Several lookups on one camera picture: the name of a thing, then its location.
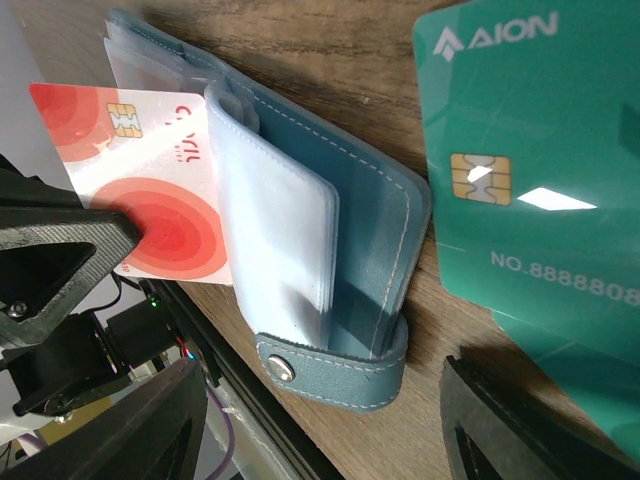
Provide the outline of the white card red circle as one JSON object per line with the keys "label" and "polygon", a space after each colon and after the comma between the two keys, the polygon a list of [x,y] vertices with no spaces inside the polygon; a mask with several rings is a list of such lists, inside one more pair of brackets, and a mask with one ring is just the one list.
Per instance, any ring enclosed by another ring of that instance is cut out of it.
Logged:
{"label": "white card red circle", "polygon": [[83,205],[121,211],[142,234],[117,273],[231,284],[201,95],[53,83],[29,93]]}

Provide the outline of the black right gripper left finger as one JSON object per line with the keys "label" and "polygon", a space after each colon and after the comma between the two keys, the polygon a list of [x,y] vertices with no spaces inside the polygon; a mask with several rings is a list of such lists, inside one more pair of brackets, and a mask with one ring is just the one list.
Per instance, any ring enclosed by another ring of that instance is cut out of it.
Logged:
{"label": "black right gripper left finger", "polygon": [[192,479],[207,396],[200,364],[182,358],[3,479]]}

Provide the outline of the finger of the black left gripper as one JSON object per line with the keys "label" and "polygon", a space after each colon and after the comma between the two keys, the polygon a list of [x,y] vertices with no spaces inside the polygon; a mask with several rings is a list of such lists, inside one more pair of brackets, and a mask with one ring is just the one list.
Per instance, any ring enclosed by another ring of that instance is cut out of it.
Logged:
{"label": "finger of the black left gripper", "polygon": [[2,169],[2,348],[42,343],[141,238],[122,212]]}

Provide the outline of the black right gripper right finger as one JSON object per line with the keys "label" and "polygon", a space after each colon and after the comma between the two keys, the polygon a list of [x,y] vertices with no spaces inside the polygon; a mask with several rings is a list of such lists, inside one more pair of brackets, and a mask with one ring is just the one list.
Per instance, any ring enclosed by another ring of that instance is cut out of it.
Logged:
{"label": "black right gripper right finger", "polygon": [[442,434],[454,479],[637,479],[629,466],[573,433],[529,395],[467,359],[445,358]]}

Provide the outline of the blue card holder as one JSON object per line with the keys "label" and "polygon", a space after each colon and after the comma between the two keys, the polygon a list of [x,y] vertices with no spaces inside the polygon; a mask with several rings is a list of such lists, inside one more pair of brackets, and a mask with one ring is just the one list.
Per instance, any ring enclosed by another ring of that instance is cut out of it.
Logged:
{"label": "blue card holder", "polygon": [[129,12],[112,9],[108,31],[204,97],[237,303],[271,381],[357,412],[390,404],[431,214],[426,180]]}

